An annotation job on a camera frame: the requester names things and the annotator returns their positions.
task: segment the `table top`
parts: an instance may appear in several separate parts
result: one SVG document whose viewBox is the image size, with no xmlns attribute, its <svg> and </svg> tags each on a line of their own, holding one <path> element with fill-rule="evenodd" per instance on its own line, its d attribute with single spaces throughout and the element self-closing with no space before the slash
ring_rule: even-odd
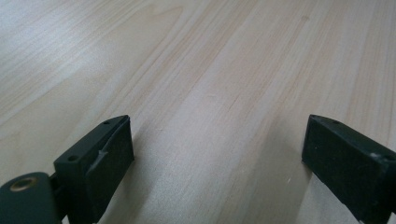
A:
<svg viewBox="0 0 396 224">
<path fill-rule="evenodd" d="M 358 223 L 309 114 L 396 148 L 396 1 L 1 1 L 0 184 L 131 117 L 100 223 Z"/>
</svg>

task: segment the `laminate tabletop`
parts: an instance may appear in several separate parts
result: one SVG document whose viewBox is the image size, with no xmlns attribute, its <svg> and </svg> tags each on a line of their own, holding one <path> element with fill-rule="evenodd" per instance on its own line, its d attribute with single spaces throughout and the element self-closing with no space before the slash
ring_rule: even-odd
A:
<svg viewBox="0 0 396 224">
<path fill-rule="evenodd" d="M 308 116 L 396 149 L 394 0 L 13 0 L 0 20 L 1 185 L 131 117 L 99 223 L 358 223 L 301 162 Z"/>
</svg>

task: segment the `wood grain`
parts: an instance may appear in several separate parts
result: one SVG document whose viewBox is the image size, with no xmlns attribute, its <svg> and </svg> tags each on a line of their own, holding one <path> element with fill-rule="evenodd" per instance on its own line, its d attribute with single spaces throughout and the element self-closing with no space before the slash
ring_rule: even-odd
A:
<svg viewBox="0 0 396 224">
<path fill-rule="evenodd" d="M 136 161 L 100 223 L 357 223 L 301 163 L 308 115 L 396 148 L 393 0 L 15 0 L 0 18 L 0 184 L 131 116 Z"/>
</svg>

